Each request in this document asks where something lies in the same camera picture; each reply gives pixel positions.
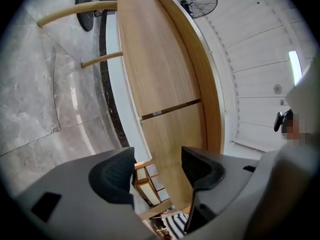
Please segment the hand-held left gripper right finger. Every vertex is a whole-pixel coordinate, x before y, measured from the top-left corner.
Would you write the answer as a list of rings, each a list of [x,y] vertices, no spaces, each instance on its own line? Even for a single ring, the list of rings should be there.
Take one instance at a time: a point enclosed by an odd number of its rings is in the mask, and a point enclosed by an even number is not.
[[[197,148],[181,148],[181,166],[193,189],[190,214],[184,228],[186,234],[200,229],[217,216],[210,208],[209,197],[203,195],[209,194],[226,175],[226,169],[220,162],[201,152]]]

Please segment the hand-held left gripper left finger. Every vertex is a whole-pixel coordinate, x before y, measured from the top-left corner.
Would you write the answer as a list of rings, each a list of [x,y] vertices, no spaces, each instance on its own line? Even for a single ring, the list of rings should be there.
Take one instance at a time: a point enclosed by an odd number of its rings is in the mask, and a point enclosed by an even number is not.
[[[130,188],[135,163],[135,149],[128,147],[96,164],[88,175],[92,190],[108,203],[133,206]]]

